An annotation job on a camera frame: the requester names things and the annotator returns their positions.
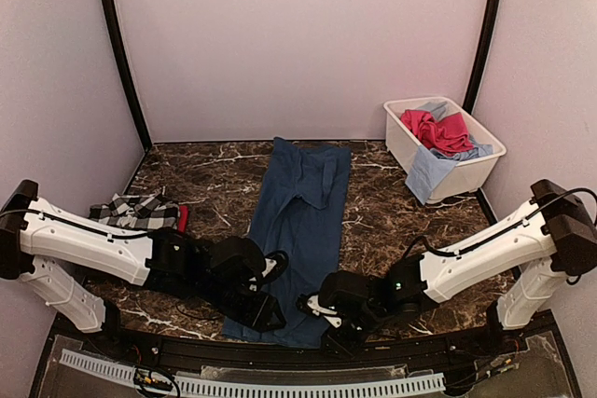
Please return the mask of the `black white plaid shirt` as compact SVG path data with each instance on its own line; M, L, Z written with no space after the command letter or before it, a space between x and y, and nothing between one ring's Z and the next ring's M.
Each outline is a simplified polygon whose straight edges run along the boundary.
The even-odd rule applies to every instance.
M90 206L89 219L100 224L130 230L178 228L180 208L161 193L119 195L103 204Z

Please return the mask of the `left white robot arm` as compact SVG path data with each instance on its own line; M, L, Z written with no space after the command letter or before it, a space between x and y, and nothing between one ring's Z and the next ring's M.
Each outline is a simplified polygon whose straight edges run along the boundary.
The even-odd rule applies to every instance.
M111 227L60 210L25 179L1 209L1 277L31 286L112 357L132 348L114 303L87 291L60 261L102 271L180 299L199 298L259 333L285 327L278 300L264 291L289 264L283 251L263 254L248 238L195 239L163 227L145 232Z

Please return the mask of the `blue garment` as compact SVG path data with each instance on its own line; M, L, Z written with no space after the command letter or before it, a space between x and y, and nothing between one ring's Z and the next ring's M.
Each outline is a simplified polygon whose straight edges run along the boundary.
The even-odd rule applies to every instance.
M328 324L299 311L297 300L316 292L338 268L351 160L348 147L301 148L274 139L248 236L266 254L288 255L285 272L263 288L277 298L286 325L259 333L226 319L223 336L290 348L319 347Z

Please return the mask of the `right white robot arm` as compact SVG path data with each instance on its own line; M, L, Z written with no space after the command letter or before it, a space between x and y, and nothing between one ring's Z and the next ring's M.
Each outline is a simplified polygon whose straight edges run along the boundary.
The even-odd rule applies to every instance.
M549 180L531 187L533 195L515 212L480 233L442 249L426 236L425 248L407 250L382 277L340 270L324 279L311 299L312 310L329 326L323 352L353 357L387 323L410 322L471 286L516 266L515 284L486 311L476 346L495 355L564 283L596 267L596 220L580 194Z

